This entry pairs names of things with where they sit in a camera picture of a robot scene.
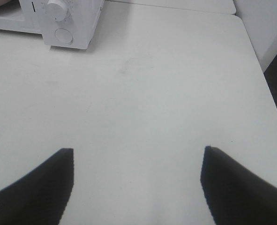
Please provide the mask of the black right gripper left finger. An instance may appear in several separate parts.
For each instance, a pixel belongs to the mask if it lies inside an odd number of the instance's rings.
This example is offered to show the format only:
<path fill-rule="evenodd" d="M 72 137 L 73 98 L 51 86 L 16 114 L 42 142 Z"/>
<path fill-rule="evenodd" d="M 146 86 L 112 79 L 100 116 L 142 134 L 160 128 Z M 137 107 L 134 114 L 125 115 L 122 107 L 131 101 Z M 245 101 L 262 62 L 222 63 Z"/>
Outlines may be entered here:
<path fill-rule="evenodd" d="M 0 190 L 0 225 L 58 225 L 74 186 L 74 150 L 60 149 Z"/>

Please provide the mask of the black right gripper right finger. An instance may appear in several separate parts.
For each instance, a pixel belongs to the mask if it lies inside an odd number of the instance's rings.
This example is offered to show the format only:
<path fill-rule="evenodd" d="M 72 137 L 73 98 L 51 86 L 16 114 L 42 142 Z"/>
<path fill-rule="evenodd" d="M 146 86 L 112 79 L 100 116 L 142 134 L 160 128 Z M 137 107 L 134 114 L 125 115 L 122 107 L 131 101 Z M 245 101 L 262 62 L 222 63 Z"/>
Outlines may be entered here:
<path fill-rule="evenodd" d="M 200 182 L 217 225 L 277 225 L 277 187 L 219 148 L 204 150 Z"/>

